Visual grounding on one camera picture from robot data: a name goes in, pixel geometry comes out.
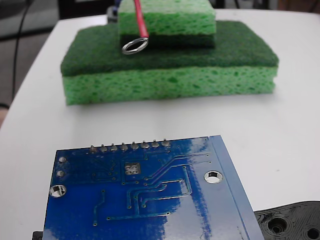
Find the metal plated hole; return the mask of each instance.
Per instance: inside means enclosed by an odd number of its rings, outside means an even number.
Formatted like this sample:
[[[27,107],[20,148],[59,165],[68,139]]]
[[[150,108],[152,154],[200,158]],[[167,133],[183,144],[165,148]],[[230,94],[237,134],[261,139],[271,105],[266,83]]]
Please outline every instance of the metal plated hole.
[[[67,188],[64,185],[53,185],[50,187],[49,194],[54,198],[60,198],[65,195]]]
[[[208,171],[204,175],[204,180],[206,180],[210,184],[217,184],[222,181],[222,174],[218,171]]]

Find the small green sponge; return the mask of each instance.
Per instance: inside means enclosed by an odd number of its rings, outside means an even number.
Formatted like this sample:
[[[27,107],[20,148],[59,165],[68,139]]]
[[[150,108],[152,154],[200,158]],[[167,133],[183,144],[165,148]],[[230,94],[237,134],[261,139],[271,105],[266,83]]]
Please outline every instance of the small green sponge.
[[[218,21],[217,30],[216,49],[123,55],[117,24],[83,29],[61,64],[66,102],[271,93],[279,60],[269,46],[241,22]]]
[[[150,47],[213,47],[216,12],[208,0],[140,0]],[[121,44],[139,37],[133,0],[118,12]]]

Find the black plastic piece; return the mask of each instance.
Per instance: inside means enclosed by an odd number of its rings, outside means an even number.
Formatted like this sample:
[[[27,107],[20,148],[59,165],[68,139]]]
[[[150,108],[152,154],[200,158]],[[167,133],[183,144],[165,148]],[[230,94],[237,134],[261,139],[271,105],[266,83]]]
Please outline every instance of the black plastic piece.
[[[34,231],[32,234],[32,240],[42,240],[43,234],[43,231]]]
[[[320,240],[320,201],[256,211],[265,240]]]

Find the metal ring terminal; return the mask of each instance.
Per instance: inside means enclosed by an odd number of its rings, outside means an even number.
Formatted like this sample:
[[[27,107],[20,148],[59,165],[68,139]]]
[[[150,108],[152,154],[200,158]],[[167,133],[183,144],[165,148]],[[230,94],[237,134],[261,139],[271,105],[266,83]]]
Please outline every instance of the metal ring terminal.
[[[137,43],[140,43],[140,42],[143,42],[140,46],[138,46],[135,49],[128,50],[131,46],[133,46],[133,45],[135,45]],[[124,45],[123,48],[122,48],[122,53],[125,54],[125,55],[136,54],[136,53],[142,51],[143,49],[145,49],[146,46],[148,45],[148,43],[149,43],[149,38],[148,37],[137,38],[137,39],[135,39],[133,41],[128,42],[126,45]]]

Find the black object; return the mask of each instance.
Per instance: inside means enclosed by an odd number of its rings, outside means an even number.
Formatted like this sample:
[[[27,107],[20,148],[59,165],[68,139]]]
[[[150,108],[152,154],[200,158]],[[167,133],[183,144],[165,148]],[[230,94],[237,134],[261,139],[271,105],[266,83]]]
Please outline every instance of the black object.
[[[34,231],[32,234],[32,240],[42,240],[43,234],[43,231]]]
[[[256,211],[265,240],[320,240],[320,201]]]
[[[15,98],[16,95],[16,74],[17,74],[17,56],[18,56],[18,48],[19,48],[19,40],[21,36],[22,27],[24,25],[24,21],[27,15],[27,12],[29,10],[29,7],[31,6],[32,1],[26,1],[26,6],[22,14],[19,30],[16,36],[15,41],[15,48],[14,48],[14,57],[13,57],[13,71],[12,71],[12,101]]]
[[[60,19],[106,14],[114,0],[58,0]]]
[[[253,1],[253,8],[254,9],[269,9],[269,0],[254,0]]]
[[[312,6],[309,9],[309,13],[313,13],[314,10],[316,10],[317,5],[319,4],[320,0],[315,0],[312,4]]]
[[[9,106],[5,103],[0,102],[0,109],[9,109]]]
[[[240,9],[240,5],[239,5],[239,1],[238,0],[234,0],[235,6],[237,9]]]

